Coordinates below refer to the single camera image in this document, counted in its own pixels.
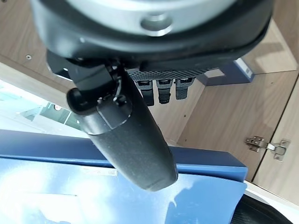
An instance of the blue plastic surface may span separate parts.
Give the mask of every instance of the blue plastic surface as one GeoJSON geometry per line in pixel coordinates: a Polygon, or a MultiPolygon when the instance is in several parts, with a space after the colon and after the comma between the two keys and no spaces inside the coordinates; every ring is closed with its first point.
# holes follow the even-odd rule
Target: blue plastic surface
{"type": "MultiPolygon", "coordinates": [[[[0,157],[112,167],[89,139],[0,130],[0,157]]],[[[243,182],[247,167],[227,152],[170,147],[180,173],[243,182]]]]}
{"type": "Polygon", "coordinates": [[[32,212],[43,222],[41,218],[46,217],[71,224],[229,224],[246,189],[241,182],[179,174],[175,184],[148,192],[119,173],[105,172],[108,168],[12,159],[0,159],[0,169],[0,200],[6,205],[0,213],[5,212],[12,199],[24,199],[8,197],[11,192],[35,194],[28,196],[31,200],[43,194],[39,197],[45,197],[41,200],[44,204],[36,205],[32,212]],[[53,201],[51,197],[50,202],[45,196],[48,194],[76,196],[73,203],[77,204],[56,211],[54,208],[64,203],[63,198],[54,197],[53,201]],[[74,206],[81,209],[84,221],[71,221],[66,216],[74,206]]]}

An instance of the black plastic housing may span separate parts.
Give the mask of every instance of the black plastic housing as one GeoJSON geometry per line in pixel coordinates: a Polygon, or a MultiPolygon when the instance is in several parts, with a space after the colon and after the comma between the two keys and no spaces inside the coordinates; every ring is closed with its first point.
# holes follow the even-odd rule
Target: black plastic housing
{"type": "Polygon", "coordinates": [[[125,177],[145,190],[168,187],[178,178],[172,153],[132,79],[126,73],[122,80],[132,112],[125,123],[113,130],[104,129],[107,123],[100,120],[96,106],[78,111],[72,91],[67,95],[68,104],[79,120],[85,119],[84,126],[90,130],[87,133],[95,146],[125,177]]]}

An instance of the cabinet door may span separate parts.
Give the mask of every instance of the cabinet door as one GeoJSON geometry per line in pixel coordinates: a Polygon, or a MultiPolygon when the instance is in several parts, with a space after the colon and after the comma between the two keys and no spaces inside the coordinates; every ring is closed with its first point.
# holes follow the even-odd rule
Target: cabinet door
{"type": "Polygon", "coordinates": [[[296,205],[299,205],[299,82],[292,92],[285,112],[271,142],[282,139],[291,143],[283,162],[267,151],[254,178],[254,183],[296,205]]]}
{"type": "Polygon", "coordinates": [[[263,157],[244,144],[258,135],[270,140],[297,79],[297,71],[256,75],[250,84],[206,87],[178,144],[227,151],[248,168],[252,177],[263,157]]]}

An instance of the glass window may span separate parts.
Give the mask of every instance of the glass window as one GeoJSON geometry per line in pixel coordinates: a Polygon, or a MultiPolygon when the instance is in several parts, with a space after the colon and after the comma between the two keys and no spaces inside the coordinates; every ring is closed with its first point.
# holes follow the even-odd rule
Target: glass window
{"type": "Polygon", "coordinates": [[[1,80],[0,129],[88,138],[74,113],[1,80]]]}

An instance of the wood grain surface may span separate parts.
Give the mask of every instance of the wood grain surface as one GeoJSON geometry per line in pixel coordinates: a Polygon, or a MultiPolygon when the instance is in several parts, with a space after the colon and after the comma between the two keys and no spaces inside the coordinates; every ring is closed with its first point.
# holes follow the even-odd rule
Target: wood grain surface
{"type": "MultiPolygon", "coordinates": [[[[5,60],[7,64],[15,63],[13,61],[5,60]]],[[[22,67],[21,65],[17,64],[19,70],[13,69],[12,67],[8,66],[7,64],[0,63],[0,79],[4,82],[10,83],[16,87],[19,87],[27,92],[35,94],[45,100],[48,100],[54,104],[60,105],[64,108],[68,108],[66,103],[66,96],[65,92],[61,91],[64,89],[64,86],[58,88],[58,85],[55,85],[56,88],[45,84],[45,80],[39,80],[37,78],[33,78],[28,75],[28,73],[34,73],[33,71],[22,67]]]]}
{"type": "Polygon", "coordinates": [[[280,142],[282,139],[291,142],[283,162],[274,160],[274,154],[267,151],[254,183],[299,205],[299,82],[271,142],[280,142]]]}
{"type": "Polygon", "coordinates": [[[206,87],[178,144],[230,152],[249,168],[251,181],[264,150],[250,151],[243,141],[254,135],[270,140],[296,78],[296,71],[276,72],[250,84],[206,87]]]}
{"type": "Polygon", "coordinates": [[[45,53],[46,48],[39,39],[33,24],[30,1],[9,0],[5,3],[0,2],[0,54],[47,77],[45,83],[54,88],[56,87],[55,83],[66,86],[68,89],[72,88],[72,82],[49,72],[45,53]],[[26,55],[30,55],[32,59],[28,60],[26,55]]]}
{"type": "Polygon", "coordinates": [[[299,62],[299,1],[275,0],[273,18],[299,62]]]}
{"type": "Polygon", "coordinates": [[[205,86],[196,79],[188,89],[187,99],[176,100],[175,85],[173,84],[170,102],[160,104],[157,85],[154,83],[155,105],[150,106],[149,110],[167,141],[172,142],[172,144],[177,143],[204,88],[205,86]]]}
{"type": "Polygon", "coordinates": [[[243,60],[255,74],[296,70],[297,61],[274,20],[266,37],[243,60]]]}

